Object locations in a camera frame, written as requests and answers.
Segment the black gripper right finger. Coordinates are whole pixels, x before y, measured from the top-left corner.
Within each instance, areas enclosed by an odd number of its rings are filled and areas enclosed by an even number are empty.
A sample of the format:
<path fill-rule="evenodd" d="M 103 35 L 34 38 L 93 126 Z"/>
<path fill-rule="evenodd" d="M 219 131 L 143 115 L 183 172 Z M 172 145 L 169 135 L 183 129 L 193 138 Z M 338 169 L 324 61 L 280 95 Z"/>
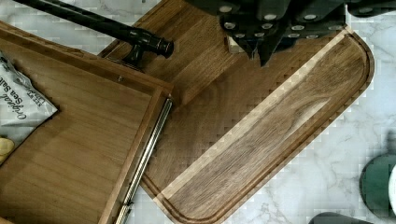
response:
<path fill-rule="evenodd" d="M 258 45 L 260 65 L 265 66 L 275 52 L 292 48 L 298 39 L 316 39 L 342 30 L 346 25 L 345 14 L 332 12 L 321 20 L 318 15 L 303 16 L 301 21 L 293 17 L 282 19 L 275 30 L 265 35 Z"/>

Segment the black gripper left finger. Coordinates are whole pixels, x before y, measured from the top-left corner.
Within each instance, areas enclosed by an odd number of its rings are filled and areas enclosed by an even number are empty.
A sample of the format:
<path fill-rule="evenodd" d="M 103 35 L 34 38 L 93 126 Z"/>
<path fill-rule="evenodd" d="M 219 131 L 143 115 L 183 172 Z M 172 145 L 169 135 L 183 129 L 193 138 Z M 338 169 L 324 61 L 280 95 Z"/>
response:
<path fill-rule="evenodd" d="M 260 23 L 251 15 L 221 15 L 220 27 L 229 35 L 239 47 L 253 59 L 258 50 L 258 34 L 261 32 Z"/>

